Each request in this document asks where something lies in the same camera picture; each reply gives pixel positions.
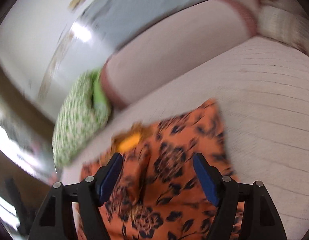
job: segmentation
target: orange floral pillow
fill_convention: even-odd
[[[204,240],[216,214],[193,169],[202,153],[222,175],[237,180],[224,146],[224,125],[214,99],[182,115],[151,124],[151,131],[123,155],[123,169],[108,202],[99,208],[109,236],[121,239]],[[106,165],[111,149],[85,165],[81,179]],[[238,204],[231,239],[243,214]],[[79,239],[86,239],[79,223]]]

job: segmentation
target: screw head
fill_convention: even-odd
[[[263,182],[262,182],[261,180],[257,180],[257,181],[256,181],[256,185],[257,185],[258,187],[263,187]]]
[[[93,176],[88,176],[88,177],[85,178],[85,181],[88,182],[88,183],[93,182],[93,180],[94,180]]]
[[[231,178],[230,178],[229,176],[223,176],[223,177],[222,177],[222,180],[223,180],[224,182],[230,182],[230,181],[231,181]]]
[[[61,182],[57,181],[52,185],[54,188],[59,188],[61,186]]]

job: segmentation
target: pillow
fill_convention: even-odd
[[[109,200],[99,208],[110,239],[206,239],[217,209],[205,197],[192,156],[202,153],[222,175],[238,180],[225,152],[216,101],[210,99],[191,112],[146,127],[135,124],[113,138],[108,151],[83,166],[81,179],[107,164],[115,142],[120,148],[134,135],[140,135],[140,141],[120,152],[121,174]],[[238,203],[231,239],[238,237],[242,214],[243,203]],[[81,220],[78,239],[86,240]]]
[[[272,6],[263,6],[259,34],[286,43],[309,56],[309,20]]]
[[[52,139],[58,167],[69,164],[107,123],[111,107],[99,85],[99,76],[99,71],[82,74],[61,107]]]
[[[275,1],[261,0],[261,3],[262,5],[273,6],[278,9],[290,12],[292,14],[308,18],[305,10],[302,8],[302,6],[299,4],[297,0],[275,0]]]
[[[256,34],[250,11],[234,0],[209,0],[165,18],[113,55],[102,88],[124,108]]]

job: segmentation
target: bright window light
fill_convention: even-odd
[[[76,38],[79,38],[83,42],[87,42],[92,37],[91,32],[86,27],[83,27],[78,23],[74,23],[72,25],[71,31],[73,32]]]
[[[21,169],[23,169],[32,176],[36,175],[36,172],[29,163],[35,164],[34,166],[37,166],[39,165],[37,161],[31,156],[29,156],[27,153],[25,153],[24,150],[21,149],[16,142],[10,140],[6,131],[1,126],[0,126],[0,150]],[[26,161],[20,159],[18,157],[18,153],[19,155],[25,157],[25,159],[27,161],[29,160],[30,162],[27,163]]]
[[[14,206],[10,205],[7,201],[5,201],[2,197],[0,197],[0,205],[8,210],[10,213],[16,216],[16,209]]]
[[[0,218],[4,222],[12,226],[15,230],[17,230],[17,227],[20,225],[20,221],[16,216],[15,208],[1,197],[0,197]]]

